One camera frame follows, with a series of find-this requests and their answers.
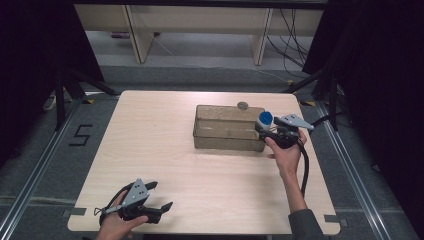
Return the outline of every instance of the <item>gray sleeve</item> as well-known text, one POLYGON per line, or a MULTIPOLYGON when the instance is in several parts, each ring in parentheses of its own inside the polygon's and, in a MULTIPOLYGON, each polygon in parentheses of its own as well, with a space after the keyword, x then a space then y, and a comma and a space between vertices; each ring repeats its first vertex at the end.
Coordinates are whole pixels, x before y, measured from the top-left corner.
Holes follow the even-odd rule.
POLYGON ((327 239, 310 209, 302 209, 290 214, 289 221, 296 240, 327 239))

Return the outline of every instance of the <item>blue cap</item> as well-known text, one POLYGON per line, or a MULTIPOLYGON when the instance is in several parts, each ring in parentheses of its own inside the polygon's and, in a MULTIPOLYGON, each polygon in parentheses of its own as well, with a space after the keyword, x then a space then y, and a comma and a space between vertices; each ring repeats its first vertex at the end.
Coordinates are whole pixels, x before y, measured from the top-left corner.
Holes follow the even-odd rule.
POLYGON ((259 121, 261 121, 265 125, 270 125, 272 122, 272 115, 270 112, 265 111, 259 114, 259 121))

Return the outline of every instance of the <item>wooden table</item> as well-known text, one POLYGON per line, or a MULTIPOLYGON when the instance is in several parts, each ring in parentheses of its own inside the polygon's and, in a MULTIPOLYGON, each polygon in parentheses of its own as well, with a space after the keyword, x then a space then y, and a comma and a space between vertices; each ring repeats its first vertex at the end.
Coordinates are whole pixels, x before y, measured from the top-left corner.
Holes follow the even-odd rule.
MULTIPOLYGON (((236 106, 247 102, 274 116, 295 113, 302 117, 290 94, 228 92, 124 92, 81 190, 76 208, 84 216, 71 216, 72 231, 97 231, 95 207, 104 207, 123 186, 141 178, 158 181, 145 205, 160 207, 173 201, 159 224, 144 224, 134 231, 170 234, 290 234, 289 207, 274 160, 264 152, 195 149, 193 126, 197 105, 236 106)), ((340 231, 313 145, 306 202, 323 232, 340 231)), ((298 179, 302 181, 303 161, 298 179)))

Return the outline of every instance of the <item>cable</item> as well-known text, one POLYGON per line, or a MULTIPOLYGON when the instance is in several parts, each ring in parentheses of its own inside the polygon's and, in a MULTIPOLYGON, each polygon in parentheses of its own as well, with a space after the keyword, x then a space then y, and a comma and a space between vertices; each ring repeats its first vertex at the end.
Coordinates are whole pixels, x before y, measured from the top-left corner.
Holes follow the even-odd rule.
POLYGON ((289 39, 288 41, 284 41, 281 37, 281 40, 286 44, 286 50, 287 50, 287 46, 290 46, 290 40, 293 38, 293 41, 296 44, 297 49, 294 49, 293 47, 290 46, 290 48, 294 49, 295 51, 298 52, 300 60, 302 61, 302 63, 304 64, 306 61, 306 57, 304 56, 305 54, 308 54, 308 51, 302 47, 299 42, 297 41, 297 35, 296 35, 296 25, 295 25, 295 21, 296 21, 296 10, 292 9, 292 24, 291 24, 291 28, 289 26, 289 23, 287 22, 286 17, 284 16, 283 11, 280 9, 280 13, 281 16, 283 17, 283 20, 286 24, 287 30, 289 31, 290 35, 289 35, 289 39))
MULTIPOLYGON (((337 112, 336 113, 336 116, 337 115, 343 115, 343 114, 345 114, 344 111, 337 112)), ((311 125, 314 126, 314 128, 316 128, 319 124, 321 124, 322 122, 324 122, 326 120, 329 120, 329 119, 330 119, 330 115, 325 115, 324 117, 322 117, 322 118, 316 120, 315 122, 313 122, 311 125)))
POLYGON ((118 211, 119 209, 118 209, 118 207, 120 206, 117 206, 116 207, 116 209, 113 209, 112 211, 109 211, 108 212, 108 209, 110 209, 110 207, 112 206, 112 204, 115 202, 115 200, 118 198, 118 196, 123 192, 123 191, 125 191, 125 190, 130 190, 131 189, 131 187, 132 187, 132 185, 134 184, 134 182, 132 182, 132 183, 130 183, 130 184, 128 184, 127 186, 125 186, 125 187, 123 187, 121 190, 119 190, 119 192, 117 192, 116 194, 115 194, 115 196, 113 196, 113 198, 110 200, 110 202, 109 202, 109 204, 106 206, 106 207, 104 207, 104 208, 94 208, 94 216, 97 216, 97 214, 99 214, 99 213, 102 213, 101 215, 100 215, 100 218, 99 218, 99 224, 100 224, 100 226, 102 225, 102 223, 103 223, 103 220, 105 219, 105 217, 109 214, 109 213, 111 213, 111 212, 113 212, 113 210, 115 210, 115 211, 118 211))
POLYGON ((289 55, 287 55, 285 53, 285 51, 281 51, 277 46, 274 45, 274 43, 271 41, 271 39, 269 38, 269 36, 266 37, 269 41, 269 43, 274 47, 274 49, 281 55, 283 55, 284 57, 288 58, 290 61, 292 61, 293 63, 295 63, 296 65, 298 65, 299 67, 303 67, 303 64, 298 62, 296 59, 290 57, 289 55))
POLYGON ((287 52, 287 46, 289 46, 289 44, 290 44, 290 39, 291 39, 291 34, 290 34, 290 36, 289 36, 289 39, 287 40, 287 45, 286 45, 286 48, 284 49, 284 59, 283 59, 283 65, 284 65, 284 68, 286 69, 286 71, 290 74, 290 75, 293 75, 293 76, 295 76, 294 74, 292 74, 292 73, 290 73, 288 70, 287 70, 287 67, 286 67, 286 52, 287 52))
POLYGON ((309 157, 308 157, 308 153, 305 150, 305 147, 303 146, 303 142, 300 139, 297 139, 296 144, 297 146, 299 146, 300 152, 303 154, 303 158, 305 161, 305 169, 303 172, 302 186, 300 188, 300 191, 302 192, 303 197, 305 197, 306 184, 308 183, 308 177, 309 177, 309 157))

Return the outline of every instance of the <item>human hand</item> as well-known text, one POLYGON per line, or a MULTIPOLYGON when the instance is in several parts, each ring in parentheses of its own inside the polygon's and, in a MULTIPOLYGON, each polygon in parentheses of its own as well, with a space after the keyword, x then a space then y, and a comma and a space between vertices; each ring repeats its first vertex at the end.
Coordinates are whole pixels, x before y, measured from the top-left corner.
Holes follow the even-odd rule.
MULTIPOLYGON (((116 207, 121 202, 127 191, 122 192, 113 203, 112 207, 116 207)), ((105 217, 96 240, 120 240, 125 235, 132 238, 131 229, 140 226, 148 221, 147 216, 140 216, 130 221, 121 219, 117 212, 111 213, 105 217)))
MULTIPOLYGON (((299 130, 299 138, 303 144, 306 143, 307 139, 302 130, 299 130)), ((268 158, 275 159, 278 169, 280 170, 280 176, 284 179, 288 176, 296 176, 297 166, 299 165, 300 149, 297 144, 294 144, 290 148, 281 149, 275 141, 269 137, 265 138, 265 142, 273 151, 273 154, 268 154, 268 158)))

